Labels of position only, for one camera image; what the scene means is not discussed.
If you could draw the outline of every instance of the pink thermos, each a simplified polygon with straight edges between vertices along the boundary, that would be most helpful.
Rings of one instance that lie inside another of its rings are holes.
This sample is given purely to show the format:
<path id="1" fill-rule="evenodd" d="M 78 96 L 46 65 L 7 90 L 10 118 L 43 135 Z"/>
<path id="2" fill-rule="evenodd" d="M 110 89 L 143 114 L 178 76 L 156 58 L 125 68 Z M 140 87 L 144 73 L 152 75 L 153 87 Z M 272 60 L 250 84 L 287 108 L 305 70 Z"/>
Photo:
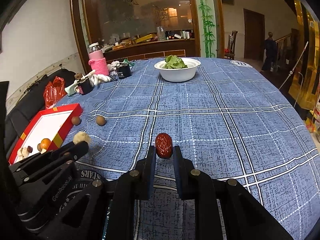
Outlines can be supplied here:
<path id="1" fill-rule="evenodd" d="M 102 74 L 105 76 L 109 75 L 109 70 L 105 57 L 103 56 L 102 50 L 99 46 L 99 43 L 93 43 L 89 45 L 89 65 L 92 70 L 96 70 L 95 74 Z"/>

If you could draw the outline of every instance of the glass partition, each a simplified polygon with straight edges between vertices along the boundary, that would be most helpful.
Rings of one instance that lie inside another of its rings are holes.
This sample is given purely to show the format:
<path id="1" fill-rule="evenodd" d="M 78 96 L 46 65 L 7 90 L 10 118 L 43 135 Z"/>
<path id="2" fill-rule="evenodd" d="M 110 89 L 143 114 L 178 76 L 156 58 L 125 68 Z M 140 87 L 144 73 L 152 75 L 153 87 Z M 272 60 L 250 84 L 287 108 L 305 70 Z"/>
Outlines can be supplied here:
<path id="1" fill-rule="evenodd" d="M 102 39 L 144 36 L 165 31 L 193 29 L 189 0 L 97 0 Z"/>

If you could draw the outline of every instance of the white wall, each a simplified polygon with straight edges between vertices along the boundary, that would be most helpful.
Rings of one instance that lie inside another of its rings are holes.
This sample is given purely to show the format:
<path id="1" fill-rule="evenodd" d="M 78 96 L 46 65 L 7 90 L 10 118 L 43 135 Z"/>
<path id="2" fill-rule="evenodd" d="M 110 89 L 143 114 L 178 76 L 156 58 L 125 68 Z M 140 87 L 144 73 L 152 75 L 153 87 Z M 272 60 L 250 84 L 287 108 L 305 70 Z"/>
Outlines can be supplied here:
<path id="1" fill-rule="evenodd" d="M 10 81 L 10 96 L 37 73 L 76 52 L 69 0 L 27 0 L 2 32 L 0 81 Z M 76 68 L 83 72 L 82 65 Z"/>
<path id="2" fill-rule="evenodd" d="M 234 0 L 235 5 L 222 5 L 225 48 L 228 46 L 228 35 L 238 31 L 236 38 L 236 58 L 244 57 L 244 13 L 248 9 L 261 14 L 265 18 L 265 38 L 268 32 L 278 39 L 289 33 L 291 28 L 298 29 L 297 17 L 284 0 Z"/>

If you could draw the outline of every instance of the metal bolt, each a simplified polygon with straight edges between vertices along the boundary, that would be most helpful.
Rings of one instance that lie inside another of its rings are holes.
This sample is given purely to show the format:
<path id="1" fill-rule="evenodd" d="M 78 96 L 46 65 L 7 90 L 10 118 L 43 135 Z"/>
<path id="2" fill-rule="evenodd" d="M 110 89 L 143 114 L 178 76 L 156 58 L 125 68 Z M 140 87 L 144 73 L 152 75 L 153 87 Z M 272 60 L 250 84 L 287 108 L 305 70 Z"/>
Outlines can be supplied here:
<path id="1" fill-rule="evenodd" d="M 130 174 L 130 176 L 132 176 L 132 177 L 136 177 L 136 176 L 139 175 L 139 171 L 137 171 L 137 170 L 132 170 L 132 171 L 129 172 L 129 174 Z"/>
<path id="2" fill-rule="evenodd" d="M 193 170 L 191 171 L 191 174 L 192 174 L 193 176 L 198 176 L 198 175 L 200 175 L 200 173 L 201 173 L 201 171 L 199 171 L 199 170 L 197 170 L 197 169 L 193 169 Z"/>
<path id="3" fill-rule="evenodd" d="M 235 179 L 228 179 L 228 184 L 231 186 L 235 186 L 237 185 L 238 181 L 236 181 Z"/>
<path id="4" fill-rule="evenodd" d="M 99 187 L 99 186 L 102 185 L 102 181 L 101 181 L 100 179 L 96 179 L 96 180 L 94 180 L 94 181 L 92 182 L 92 185 L 93 185 L 94 187 Z"/>

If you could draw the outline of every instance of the plaid tablecloth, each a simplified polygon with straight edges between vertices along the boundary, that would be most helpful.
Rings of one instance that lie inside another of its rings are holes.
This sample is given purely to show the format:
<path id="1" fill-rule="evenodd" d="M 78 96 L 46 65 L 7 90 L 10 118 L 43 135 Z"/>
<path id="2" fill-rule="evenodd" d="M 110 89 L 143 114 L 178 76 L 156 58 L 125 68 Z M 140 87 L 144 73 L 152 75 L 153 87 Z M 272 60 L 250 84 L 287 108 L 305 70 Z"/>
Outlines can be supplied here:
<path id="1" fill-rule="evenodd" d="M 129 78 L 64 97 L 59 105 L 83 108 L 65 142 L 77 131 L 92 138 L 78 167 L 117 179 L 166 132 L 196 168 L 237 179 L 294 239 L 304 239 L 320 217 L 320 157 L 302 120 L 251 66 L 197 59 L 187 82 L 165 81 L 154 68 L 162 59 L 150 59 L 136 62 Z M 157 159 L 151 200 L 136 203 L 135 239 L 195 238 L 194 202 L 179 200 L 175 187 L 172 160 Z"/>

